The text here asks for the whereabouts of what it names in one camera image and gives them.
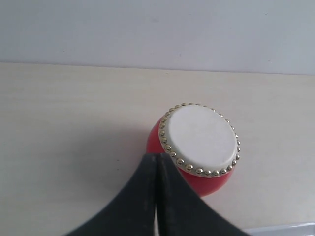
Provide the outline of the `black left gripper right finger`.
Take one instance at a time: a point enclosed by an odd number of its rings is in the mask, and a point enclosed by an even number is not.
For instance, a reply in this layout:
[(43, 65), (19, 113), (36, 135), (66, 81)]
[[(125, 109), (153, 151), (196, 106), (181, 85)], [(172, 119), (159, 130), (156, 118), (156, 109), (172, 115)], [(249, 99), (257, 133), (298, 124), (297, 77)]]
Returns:
[(189, 186), (168, 154), (157, 156), (156, 204), (161, 236), (246, 236)]

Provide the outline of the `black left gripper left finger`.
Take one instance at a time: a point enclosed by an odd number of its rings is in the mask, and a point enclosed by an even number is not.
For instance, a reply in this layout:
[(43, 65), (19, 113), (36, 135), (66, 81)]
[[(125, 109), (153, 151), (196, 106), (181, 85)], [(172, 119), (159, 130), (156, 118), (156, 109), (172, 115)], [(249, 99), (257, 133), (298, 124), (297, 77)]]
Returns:
[(68, 236), (153, 236), (157, 156), (145, 154), (117, 196)]

